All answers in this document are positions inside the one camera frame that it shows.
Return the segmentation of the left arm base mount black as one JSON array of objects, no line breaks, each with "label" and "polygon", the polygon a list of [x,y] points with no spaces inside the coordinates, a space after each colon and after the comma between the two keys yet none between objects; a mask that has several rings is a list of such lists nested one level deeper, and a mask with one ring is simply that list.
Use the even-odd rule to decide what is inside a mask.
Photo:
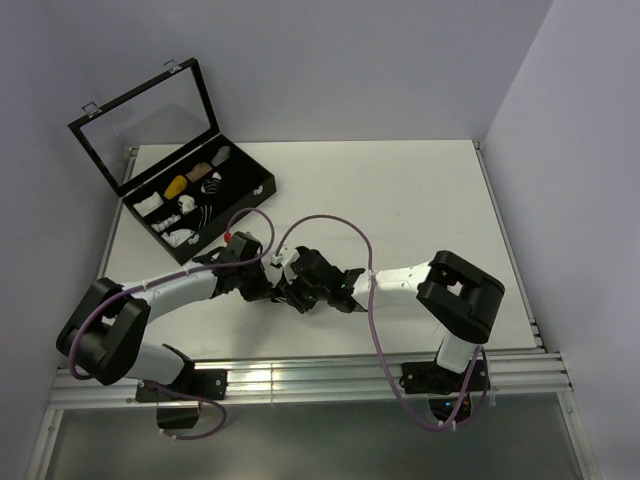
[{"label": "left arm base mount black", "polygon": [[[156,424],[161,433],[176,440],[199,440],[223,429],[228,413],[220,403],[225,398],[227,371],[225,369],[195,369],[181,374],[172,384],[141,380],[134,400],[138,404],[156,405]],[[217,423],[208,431],[195,433],[203,418],[204,407],[219,412]]]}]

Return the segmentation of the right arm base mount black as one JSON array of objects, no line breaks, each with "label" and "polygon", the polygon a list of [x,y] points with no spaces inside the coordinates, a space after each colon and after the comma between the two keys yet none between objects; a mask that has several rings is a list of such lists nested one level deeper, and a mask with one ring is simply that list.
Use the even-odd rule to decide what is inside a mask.
[{"label": "right arm base mount black", "polygon": [[[435,394],[438,398],[428,401],[433,416],[444,422],[453,412],[461,390],[465,373],[453,373],[431,362],[405,362],[401,364],[402,376],[399,385],[409,395]],[[471,394],[482,393],[485,397],[490,380],[483,360],[476,362],[462,405],[456,415],[457,421],[467,420],[473,413]]]}]

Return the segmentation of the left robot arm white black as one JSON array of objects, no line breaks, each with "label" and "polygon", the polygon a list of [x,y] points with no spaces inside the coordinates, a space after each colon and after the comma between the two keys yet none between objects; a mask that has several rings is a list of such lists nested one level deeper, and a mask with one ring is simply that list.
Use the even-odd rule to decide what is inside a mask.
[{"label": "left robot arm white black", "polygon": [[246,299],[265,298],[271,285],[260,256],[261,243],[237,232],[226,245],[193,258],[165,276],[138,283],[94,281],[55,346],[78,375],[104,386],[128,378],[143,382],[142,401],[221,400],[227,374],[205,373],[194,360],[168,345],[144,342],[147,326],[192,303],[237,290]]}]

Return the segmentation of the black ankle sock white cuff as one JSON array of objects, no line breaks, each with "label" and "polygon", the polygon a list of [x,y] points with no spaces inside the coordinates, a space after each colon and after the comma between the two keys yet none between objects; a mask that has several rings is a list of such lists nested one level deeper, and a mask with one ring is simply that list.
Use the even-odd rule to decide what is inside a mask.
[{"label": "black ankle sock white cuff", "polygon": [[290,289],[288,287],[285,288],[274,288],[271,292],[271,301],[273,303],[285,303],[290,305],[291,304],[291,292]]}]

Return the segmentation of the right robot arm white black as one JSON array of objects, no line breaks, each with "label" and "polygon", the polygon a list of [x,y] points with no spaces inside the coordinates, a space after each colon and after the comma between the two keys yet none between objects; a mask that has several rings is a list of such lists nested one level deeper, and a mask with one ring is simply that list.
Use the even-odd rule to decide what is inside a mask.
[{"label": "right robot arm white black", "polygon": [[281,271],[277,288],[301,313],[325,302],[342,313],[376,307],[424,307],[445,329],[433,365],[435,383],[452,390],[468,374],[480,345],[488,342],[504,293],[504,285],[448,250],[415,266],[372,271],[342,271],[315,249],[282,248],[271,256]]}]

